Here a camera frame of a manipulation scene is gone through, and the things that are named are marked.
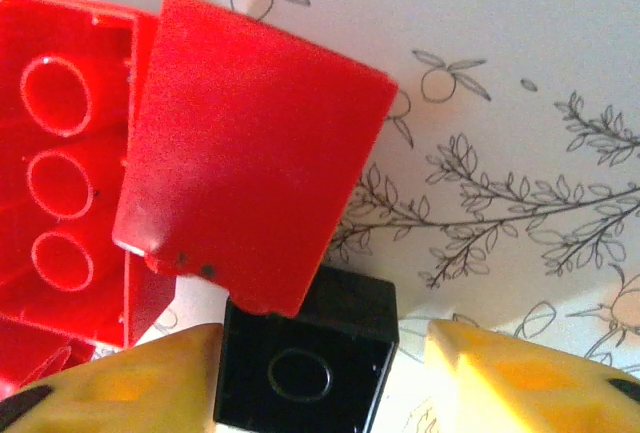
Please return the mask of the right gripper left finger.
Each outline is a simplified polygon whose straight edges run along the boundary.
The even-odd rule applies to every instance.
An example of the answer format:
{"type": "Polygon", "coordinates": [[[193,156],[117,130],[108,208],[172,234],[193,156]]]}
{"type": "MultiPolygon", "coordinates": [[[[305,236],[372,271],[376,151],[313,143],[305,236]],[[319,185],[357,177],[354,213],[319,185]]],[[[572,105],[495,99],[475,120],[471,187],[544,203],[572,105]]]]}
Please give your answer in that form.
{"type": "Polygon", "coordinates": [[[4,432],[213,432],[223,327],[197,325],[35,381],[4,432]]]}

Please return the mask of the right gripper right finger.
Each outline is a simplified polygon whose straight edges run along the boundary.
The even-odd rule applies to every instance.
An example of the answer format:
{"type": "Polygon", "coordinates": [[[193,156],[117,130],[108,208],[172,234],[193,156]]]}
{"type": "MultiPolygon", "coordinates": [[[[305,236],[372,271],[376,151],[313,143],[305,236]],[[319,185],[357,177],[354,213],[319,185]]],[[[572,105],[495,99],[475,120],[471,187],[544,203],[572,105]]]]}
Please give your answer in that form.
{"type": "Polygon", "coordinates": [[[452,320],[428,325],[442,432],[636,432],[639,381],[605,364],[452,320]]]}

